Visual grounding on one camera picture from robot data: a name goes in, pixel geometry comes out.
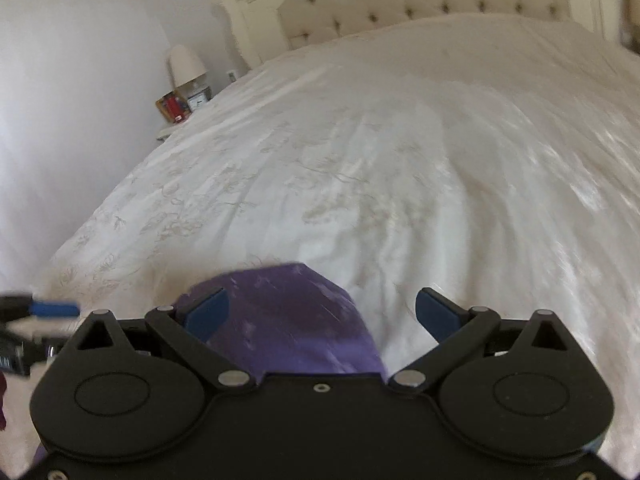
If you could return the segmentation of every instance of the clock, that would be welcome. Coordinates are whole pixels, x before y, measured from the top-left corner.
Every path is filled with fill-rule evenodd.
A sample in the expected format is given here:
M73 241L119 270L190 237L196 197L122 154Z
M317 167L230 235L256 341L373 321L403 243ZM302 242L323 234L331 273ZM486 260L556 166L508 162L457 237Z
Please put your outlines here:
M191 108L191 111L194 112L198 108L200 108L203 104L208 103L209 95L210 95L210 89L209 87L207 87L204 90L201 90L200 92L198 92L197 94L194 94L191 97L189 97L187 99L187 102L189 104L189 108Z

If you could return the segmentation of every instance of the triangular cutout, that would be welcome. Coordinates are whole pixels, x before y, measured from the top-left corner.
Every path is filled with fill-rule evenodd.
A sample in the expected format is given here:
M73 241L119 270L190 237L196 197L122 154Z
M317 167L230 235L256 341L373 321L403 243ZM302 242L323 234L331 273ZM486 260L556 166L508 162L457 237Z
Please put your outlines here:
M549 348L551 350L566 350L566 346L560 339L558 332L554 329L552 323L543 321L540 323L540 328L536 337L533 339L532 346L536 348Z
M111 339L106 325L101 321L96 321L89 333L78 345L78 350L92 350L109 346L113 346L113 339Z

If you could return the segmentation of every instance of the bedspread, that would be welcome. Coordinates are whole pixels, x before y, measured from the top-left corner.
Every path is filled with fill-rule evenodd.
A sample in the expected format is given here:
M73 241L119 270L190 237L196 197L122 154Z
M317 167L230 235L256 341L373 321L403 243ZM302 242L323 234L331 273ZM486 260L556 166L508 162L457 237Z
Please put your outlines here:
M575 23L496 15L290 52L194 113L34 289L138 317L221 272L299 261L350 293L391 372L434 345L413 313L423 286L503 317L550 308L613 391L602 455L630 476L639 82L636 56Z

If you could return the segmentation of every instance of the bed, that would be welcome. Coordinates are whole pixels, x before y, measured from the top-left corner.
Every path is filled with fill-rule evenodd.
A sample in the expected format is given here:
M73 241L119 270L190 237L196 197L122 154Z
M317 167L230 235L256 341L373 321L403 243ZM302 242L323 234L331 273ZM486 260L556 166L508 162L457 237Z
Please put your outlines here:
M551 308L616 399L603 457L640 470L640 63L609 41L614 0L219 3L253 70L34 291L138 317L227 270L304 262L350 293L390 372L434 345L423 286L503 316ZM37 444L36 380L10 380L11 474Z

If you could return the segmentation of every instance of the screw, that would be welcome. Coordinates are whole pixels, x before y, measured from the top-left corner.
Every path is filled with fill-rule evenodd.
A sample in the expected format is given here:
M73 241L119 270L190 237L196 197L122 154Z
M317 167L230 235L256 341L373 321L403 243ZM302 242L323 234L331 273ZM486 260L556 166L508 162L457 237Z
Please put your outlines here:
M331 389L328 384L319 383L314 386L314 391L319 394L325 394Z
M251 380L251 376L242 370L227 370L218 376L218 382L229 388L244 386Z
M418 370L400 370L394 375L396 383L408 388L417 388L426 380L427 376Z
M69 478L62 471L55 469L53 471L49 471L47 480L69 480Z

